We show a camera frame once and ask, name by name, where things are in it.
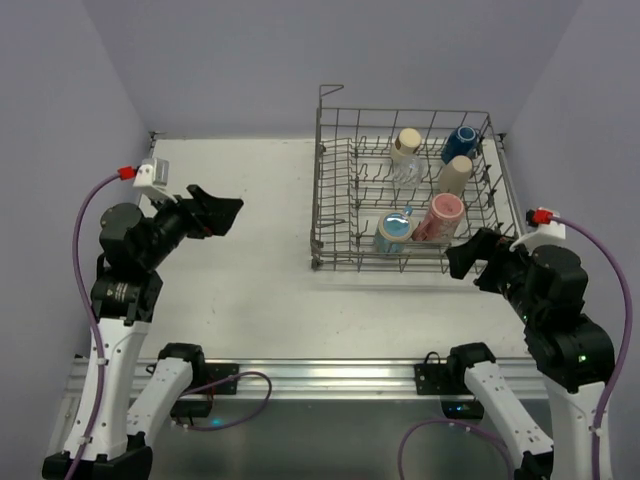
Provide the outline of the pink patterned mug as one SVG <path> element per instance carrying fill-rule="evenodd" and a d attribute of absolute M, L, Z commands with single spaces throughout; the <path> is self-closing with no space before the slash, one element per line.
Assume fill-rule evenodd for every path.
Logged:
<path fill-rule="evenodd" d="M 465 206 L 459 197 L 451 193 L 437 194 L 411 239 L 418 242 L 450 242 L 464 215 Z"/>

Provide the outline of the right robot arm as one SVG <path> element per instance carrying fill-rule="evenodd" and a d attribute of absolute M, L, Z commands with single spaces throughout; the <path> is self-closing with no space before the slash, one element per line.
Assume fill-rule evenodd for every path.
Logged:
<path fill-rule="evenodd" d="M 452 378 L 481 403 L 497 428 L 517 479 L 609 479 L 608 419 L 598 409 L 614 371 L 608 334 L 583 312 L 588 275 L 578 255 L 557 245 L 528 250 L 482 228 L 446 251 L 452 277 L 478 260 L 475 285 L 501 295 L 524 324 L 524 340 L 548 395 L 552 432 L 545 434 L 507 385 L 483 343 L 451 349 Z"/>

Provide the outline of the light blue patterned mug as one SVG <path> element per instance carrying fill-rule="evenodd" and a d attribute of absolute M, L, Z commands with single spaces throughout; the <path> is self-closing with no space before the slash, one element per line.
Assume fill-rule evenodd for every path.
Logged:
<path fill-rule="evenodd" d="M 374 234 L 374 251 L 380 254 L 401 253 L 415 230 L 413 208 L 384 212 L 378 219 Z"/>

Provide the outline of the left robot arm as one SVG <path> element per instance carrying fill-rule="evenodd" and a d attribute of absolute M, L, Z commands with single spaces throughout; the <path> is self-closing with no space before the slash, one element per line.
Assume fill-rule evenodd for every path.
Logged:
<path fill-rule="evenodd" d="M 151 379 L 137 397 L 131 388 L 141 347 L 163 286 L 159 265 L 180 242 L 224 236 L 244 203 L 219 198 L 197 185 L 188 197 L 156 205 L 147 217 L 120 203 L 101 217 L 103 253 L 84 303 L 91 322 L 89 364 L 75 422 L 61 452 L 48 456 L 46 479 L 146 479 L 153 445 L 178 397 L 206 378 L 204 353 L 173 343 L 159 354 Z"/>

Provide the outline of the clear glass tumbler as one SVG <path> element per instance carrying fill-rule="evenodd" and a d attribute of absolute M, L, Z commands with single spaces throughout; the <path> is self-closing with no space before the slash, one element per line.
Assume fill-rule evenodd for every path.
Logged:
<path fill-rule="evenodd" d="M 393 161 L 393 184 L 397 189 L 415 189 L 421 184 L 424 162 L 416 154 Z"/>

